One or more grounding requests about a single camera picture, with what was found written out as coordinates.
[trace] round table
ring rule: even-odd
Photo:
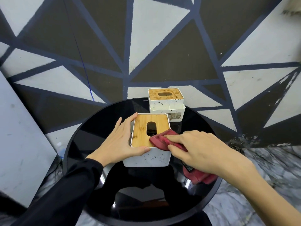
[[[135,112],[149,113],[148,98],[111,104],[82,123],[66,148],[63,173],[96,150],[119,117],[124,120]],[[183,120],[170,126],[179,134],[187,130],[214,134],[209,124],[189,107]],[[85,210],[100,222],[114,226],[165,226],[181,222],[200,212],[222,181],[218,178],[209,185],[193,185],[183,175],[182,167],[181,161],[173,156],[167,167],[125,167],[122,162],[108,165]]]

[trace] black sleeve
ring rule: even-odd
[[[103,166],[92,159],[74,164],[43,197],[11,226],[74,226],[99,183]]]

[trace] red cloth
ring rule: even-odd
[[[175,131],[173,131],[171,129],[168,129],[163,133],[160,133],[160,134],[150,137],[150,142],[156,148],[159,148],[163,151],[169,151],[167,146],[174,145],[174,146],[180,148],[181,150],[187,152],[187,149],[184,147],[183,144],[172,142],[172,141],[168,140],[166,137],[164,137],[165,135],[178,135],[178,133],[176,133]],[[218,178],[217,175],[205,173],[202,171],[198,171],[196,169],[194,169],[191,172],[188,172],[184,166],[183,166],[183,172],[184,172],[185,177],[191,180],[192,184],[198,184],[200,182],[204,182],[205,184],[210,184]]]

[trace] left hand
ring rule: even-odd
[[[121,123],[122,118],[116,122],[115,128],[107,139],[86,159],[94,159],[102,164],[103,167],[109,163],[117,163],[132,156],[141,156],[151,149],[147,146],[131,147],[129,139],[131,136],[131,122],[138,116],[134,113]]]

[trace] wooden lid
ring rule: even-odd
[[[148,94],[151,101],[184,99],[177,88],[149,89]]]
[[[149,141],[150,136],[147,135],[147,128],[154,129],[154,123],[157,134],[169,129],[168,116],[165,114],[138,114],[133,130],[133,147],[153,147]]]

